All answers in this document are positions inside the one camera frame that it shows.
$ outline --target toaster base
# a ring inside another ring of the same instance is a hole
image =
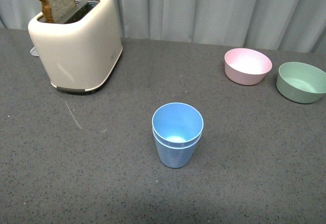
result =
[[[102,86],[102,85],[106,82],[106,80],[107,80],[108,77],[110,76],[111,72],[113,71],[113,69],[114,69],[114,67],[115,67],[115,65],[116,65],[117,61],[119,60],[119,57],[120,57],[120,55],[121,55],[121,53],[122,53],[122,49],[123,49],[123,47],[121,46],[120,53],[118,54],[116,61],[113,63],[113,65],[112,65],[112,67],[111,67],[111,70],[108,72],[106,78],[105,78],[105,79],[104,79],[104,80],[103,80],[99,85],[97,85],[97,86],[95,86],[95,87],[93,87],[93,88],[89,88],[89,89],[83,89],[83,88],[75,89],[75,88],[63,88],[63,87],[58,87],[58,86],[56,86],[55,84],[53,84],[52,81],[50,81],[50,82],[51,82],[51,85],[54,86],[54,87],[55,87],[57,90],[59,90],[59,91],[72,92],[72,93],[85,93],[85,92],[90,92],[90,91],[93,91],[93,90],[99,88],[100,86]]]

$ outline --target toaster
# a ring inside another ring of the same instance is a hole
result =
[[[122,44],[113,0],[75,2],[59,23],[46,23],[39,13],[28,30],[51,84],[62,91],[88,92],[107,80]]]

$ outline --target blue cup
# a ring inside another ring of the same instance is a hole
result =
[[[154,113],[153,135],[158,155],[171,168],[185,166],[199,141],[204,120],[194,107],[185,103],[168,103]]]

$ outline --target white curtain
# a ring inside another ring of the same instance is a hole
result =
[[[326,0],[114,0],[121,36],[326,53]],[[0,26],[27,29],[38,0],[0,0]]]

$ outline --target scratch on countertop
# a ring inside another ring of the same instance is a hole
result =
[[[74,121],[76,122],[77,126],[78,126],[80,129],[82,129],[82,127],[81,127],[81,126],[79,125],[79,123],[77,122],[77,120],[76,120],[75,116],[73,116],[73,114],[72,114],[72,112],[71,112],[71,110],[70,110],[70,108],[69,108],[69,106],[68,106],[67,102],[65,102],[65,103],[66,103],[66,105],[67,105],[67,108],[69,109],[69,112],[70,112],[70,114],[71,114],[72,118],[73,118],[73,119],[74,119]]]

